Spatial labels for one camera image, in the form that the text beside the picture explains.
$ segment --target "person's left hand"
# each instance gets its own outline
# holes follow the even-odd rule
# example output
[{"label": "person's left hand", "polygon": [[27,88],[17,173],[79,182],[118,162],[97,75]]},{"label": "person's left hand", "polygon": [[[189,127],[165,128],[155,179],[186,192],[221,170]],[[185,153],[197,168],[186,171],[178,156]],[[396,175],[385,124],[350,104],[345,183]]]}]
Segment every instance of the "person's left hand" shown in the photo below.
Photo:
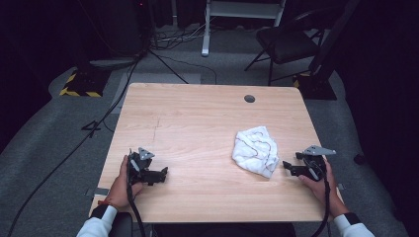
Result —
[{"label": "person's left hand", "polygon": [[[124,157],[124,161],[121,164],[120,174],[115,179],[114,183],[111,186],[106,200],[115,208],[120,209],[129,205],[127,195],[126,195],[126,165],[128,162],[128,157]],[[136,183],[131,186],[132,188],[132,197],[139,195],[139,191],[142,189],[142,183]]]}]

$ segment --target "sleeve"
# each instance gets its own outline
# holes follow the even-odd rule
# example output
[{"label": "sleeve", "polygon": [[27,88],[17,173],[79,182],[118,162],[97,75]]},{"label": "sleeve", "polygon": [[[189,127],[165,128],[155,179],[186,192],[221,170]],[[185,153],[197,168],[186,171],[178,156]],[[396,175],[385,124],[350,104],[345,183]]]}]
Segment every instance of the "sleeve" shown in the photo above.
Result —
[{"label": "sleeve", "polygon": [[77,237],[107,237],[118,211],[111,205],[98,205],[77,234]]},{"label": "sleeve", "polygon": [[374,234],[367,229],[355,213],[341,214],[334,219],[343,237],[370,237]]}]

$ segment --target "person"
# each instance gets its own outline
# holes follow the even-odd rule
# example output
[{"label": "person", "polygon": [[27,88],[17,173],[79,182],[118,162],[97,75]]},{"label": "person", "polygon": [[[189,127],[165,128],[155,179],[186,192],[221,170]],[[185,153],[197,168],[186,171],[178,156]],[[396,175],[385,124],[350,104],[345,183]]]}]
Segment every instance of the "person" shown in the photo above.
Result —
[{"label": "person", "polygon": [[[98,205],[93,211],[92,215],[88,220],[85,221],[84,225],[77,234],[77,237],[102,237],[108,236],[109,232],[112,229],[112,224],[115,219],[115,216],[118,213],[119,209],[127,207],[129,202],[127,200],[126,194],[126,164],[127,156],[124,157],[123,163],[121,165],[120,174],[116,177],[114,183],[111,186],[109,194],[105,198],[105,201],[102,204]],[[370,237],[374,234],[368,230],[368,228],[360,221],[357,215],[351,212],[348,207],[339,199],[336,186],[336,181],[333,176],[332,168],[325,160],[326,169],[327,169],[327,180],[331,187],[330,191],[330,214],[334,218],[334,222],[337,225],[341,236],[343,237]],[[323,204],[325,204],[325,186],[324,182],[314,182],[307,178],[306,176],[300,175],[298,178],[309,187],[315,197],[319,199]],[[139,195],[142,189],[142,183],[136,183],[132,185],[132,195],[135,197]],[[252,233],[245,233],[245,230],[240,229],[235,233],[239,235],[234,235],[231,233],[217,232],[217,230],[209,231],[207,234],[204,233],[201,236],[214,236],[213,233],[227,234],[225,236],[255,236]]]}]

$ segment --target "crumpled towel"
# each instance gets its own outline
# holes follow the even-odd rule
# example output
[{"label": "crumpled towel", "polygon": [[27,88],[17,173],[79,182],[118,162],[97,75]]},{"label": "crumpled towel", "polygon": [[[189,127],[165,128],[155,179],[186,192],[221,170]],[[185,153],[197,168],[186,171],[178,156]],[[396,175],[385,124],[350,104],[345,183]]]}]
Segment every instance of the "crumpled towel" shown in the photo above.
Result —
[{"label": "crumpled towel", "polygon": [[237,132],[232,158],[241,168],[268,179],[280,161],[277,143],[265,126]]}]

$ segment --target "light wood tabletop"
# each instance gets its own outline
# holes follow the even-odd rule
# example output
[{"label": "light wood tabletop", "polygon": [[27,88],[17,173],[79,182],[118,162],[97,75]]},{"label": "light wood tabletop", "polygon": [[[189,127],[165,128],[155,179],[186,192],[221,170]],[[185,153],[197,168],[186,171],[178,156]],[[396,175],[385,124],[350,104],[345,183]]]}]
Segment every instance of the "light wood tabletop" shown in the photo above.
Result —
[{"label": "light wood tabletop", "polygon": [[[260,125],[278,145],[271,179],[231,157],[237,132]],[[282,164],[303,165],[295,153],[312,144],[320,142],[296,88],[133,83],[98,188],[109,189],[124,155],[142,147],[155,154],[150,170],[169,167],[165,183],[135,199],[144,222],[320,221],[324,207]]]}]

